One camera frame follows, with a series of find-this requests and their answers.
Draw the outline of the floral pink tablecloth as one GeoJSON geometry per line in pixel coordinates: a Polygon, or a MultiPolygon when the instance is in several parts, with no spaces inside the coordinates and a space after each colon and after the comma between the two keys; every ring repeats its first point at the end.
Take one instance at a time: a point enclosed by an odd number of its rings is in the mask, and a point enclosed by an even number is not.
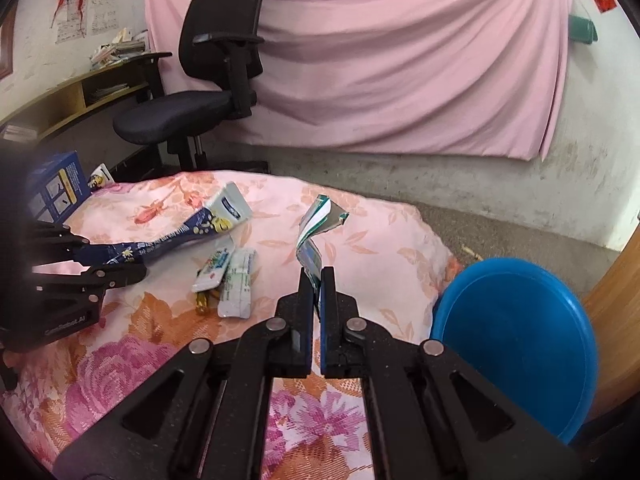
{"type": "MultiPolygon", "coordinates": [[[[96,244],[155,240],[228,182],[253,211],[232,233],[236,246],[256,250],[250,320],[195,312],[191,287],[213,250],[199,242],[156,260],[139,284],[107,294],[95,326],[12,356],[20,381],[2,394],[1,405],[44,466],[189,341],[205,337],[220,344],[239,337],[250,323],[270,318],[279,298],[296,291],[299,221],[321,193],[320,186],[301,180],[217,171],[119,184],[90,197],[68,225],[96,244]]],[[[339,190],[329,196],[348,214],[342,226],[316,238],[337,289],[394,337],[425,339],[434,305],[460,263],[416,207],[339,190]]],[[[318,372],[278,379],[271,400],[264,478],[372,477],[356,380],[324,379],[318,372]]]]}

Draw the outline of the white blue medicine sachet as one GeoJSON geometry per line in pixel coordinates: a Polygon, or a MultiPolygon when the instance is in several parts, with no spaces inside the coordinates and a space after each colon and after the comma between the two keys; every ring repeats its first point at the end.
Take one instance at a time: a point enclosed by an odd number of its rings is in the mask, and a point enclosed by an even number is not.
{"type": "Polygon", "coordinates": [[[230,235],[216,238],[214,251],[196,274],[191,292],[206,292],[217,288],[224,279],[234,251],[235,244],[230,235]]]}

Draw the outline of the pink hanging sheet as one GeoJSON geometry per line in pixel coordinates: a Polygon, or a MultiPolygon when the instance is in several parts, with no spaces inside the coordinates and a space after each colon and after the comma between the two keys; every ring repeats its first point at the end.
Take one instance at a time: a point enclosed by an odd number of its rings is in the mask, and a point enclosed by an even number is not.
{"type": "MultiPolygon", "coordinates": [[[[191,0],[145,0],[158,50],[191,0]]],[[[355,153],[548,153],[572,0],[264,0],[264,71],[221,140],[355,153]]]]}

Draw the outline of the blue plastic basin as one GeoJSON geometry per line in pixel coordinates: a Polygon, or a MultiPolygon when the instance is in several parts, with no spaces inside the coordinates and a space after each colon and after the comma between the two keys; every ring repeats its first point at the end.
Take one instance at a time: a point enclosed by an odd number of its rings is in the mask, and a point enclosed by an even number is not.
{"type": "Polygon", "coordinates": [[[515,258],[474,263],[438,300],[431,336],[550,434],[564,443],[578,434],[597,389],[597,343],[555,275],[515,258]]]}

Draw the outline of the wooden cabinet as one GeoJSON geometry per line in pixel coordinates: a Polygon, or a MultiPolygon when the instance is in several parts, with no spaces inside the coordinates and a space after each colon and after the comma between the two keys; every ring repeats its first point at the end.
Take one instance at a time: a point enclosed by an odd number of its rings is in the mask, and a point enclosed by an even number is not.
{"type": "Polygon", "coordinates": [[[584,298],[596,335],[598,384],[590,416],[599,417],[639,391],[639,234],[584,298]]]}

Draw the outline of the green wall container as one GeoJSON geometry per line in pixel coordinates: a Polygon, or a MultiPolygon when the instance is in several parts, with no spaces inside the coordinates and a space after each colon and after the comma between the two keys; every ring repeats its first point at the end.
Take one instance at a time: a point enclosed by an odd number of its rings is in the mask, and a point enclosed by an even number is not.
{"type": "Polygon", "coordinates": [[[594,44],[598,41],[596,25],[589,18],[570,14],[568,17],[568,38],[578,44],[594,44]]]}

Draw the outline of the stack of books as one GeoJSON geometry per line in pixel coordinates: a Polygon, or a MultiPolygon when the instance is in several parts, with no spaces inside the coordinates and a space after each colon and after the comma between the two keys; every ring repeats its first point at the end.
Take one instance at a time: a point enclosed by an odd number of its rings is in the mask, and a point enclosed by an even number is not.
{"type": "Polygon", "coordinates": [[[133,34],[128,28],[121,29],[114,39],[108,44],[102,44],[90,58],[92,70],[100,70],[106,66],[111,66],[128,58],[142,55],[149,51],[149,32],[145,29],[142,32],[133,34]]]}

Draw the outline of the wall calendar sheet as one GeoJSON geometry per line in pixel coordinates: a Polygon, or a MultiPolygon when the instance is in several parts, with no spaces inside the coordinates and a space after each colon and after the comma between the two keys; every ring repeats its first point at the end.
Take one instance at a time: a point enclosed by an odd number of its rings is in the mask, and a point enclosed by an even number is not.
{"type": "Polygon", "coordinates": [[[62,0],[52,27],[57,44],[118,29],[117,0],[62,0]]]}

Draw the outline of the green gold battery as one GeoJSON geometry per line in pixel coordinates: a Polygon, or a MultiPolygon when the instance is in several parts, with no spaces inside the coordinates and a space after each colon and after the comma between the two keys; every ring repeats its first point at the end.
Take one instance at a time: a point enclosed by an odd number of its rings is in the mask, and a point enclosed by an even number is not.
{"type": "Polygon", "coordinates": [[[218,289],[203,290],[195,294],[195,312],[198,315],[209,315],[216,309],[220,299],[218,289]]]}

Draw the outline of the small yellow white packet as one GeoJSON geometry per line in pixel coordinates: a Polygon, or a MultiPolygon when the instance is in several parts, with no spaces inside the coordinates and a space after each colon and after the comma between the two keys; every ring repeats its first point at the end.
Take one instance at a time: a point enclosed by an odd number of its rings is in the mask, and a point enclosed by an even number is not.
{"type": "Polygon", "coordinates": [[[115,180],[104,162],[93,170],[88,180],[88,188],[91,192],[99,191],[101,188],[109,188],[114,184],[115,180]]]}

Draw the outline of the black office chair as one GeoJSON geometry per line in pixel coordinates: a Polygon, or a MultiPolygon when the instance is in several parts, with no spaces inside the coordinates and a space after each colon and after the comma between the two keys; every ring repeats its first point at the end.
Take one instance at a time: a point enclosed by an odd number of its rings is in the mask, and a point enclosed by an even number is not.
{"type": "Polygon", "coordinates": [[[262,0],[191,0],[178,60],[186,76],[217,88],[146,101],[116,116],[115,132],[131,144],[166,143],[184,171],[208,169],[201,136],[223,122],[250,117],[257,104],[250,81],[262,73],[260,10],[262,0]]]}

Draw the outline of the blue white long wrapper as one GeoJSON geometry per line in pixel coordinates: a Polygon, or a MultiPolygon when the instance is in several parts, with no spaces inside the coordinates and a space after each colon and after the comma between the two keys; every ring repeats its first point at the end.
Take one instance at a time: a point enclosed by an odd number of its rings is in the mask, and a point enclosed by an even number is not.
{"type": "Polygon", "coordinates": [[[116,244],[89,244],[73,251],[83,266],[108,266],[157,259],[174,248],[206,237],[220,237],[252,218],[253,211],[234,182],[228,182],[214,197],[183,221],[178,228],[155,240],[116,244]]]}

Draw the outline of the blue milk powder box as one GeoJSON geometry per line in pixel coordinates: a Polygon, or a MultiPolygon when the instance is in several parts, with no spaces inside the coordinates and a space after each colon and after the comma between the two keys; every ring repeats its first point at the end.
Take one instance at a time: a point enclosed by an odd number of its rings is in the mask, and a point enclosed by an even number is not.
{"type": "Polygon", "coordinates": [[[28,208],[39,221],[62,224],[91,196],[76,152],[46,159],[27,180],[28,208]]]}

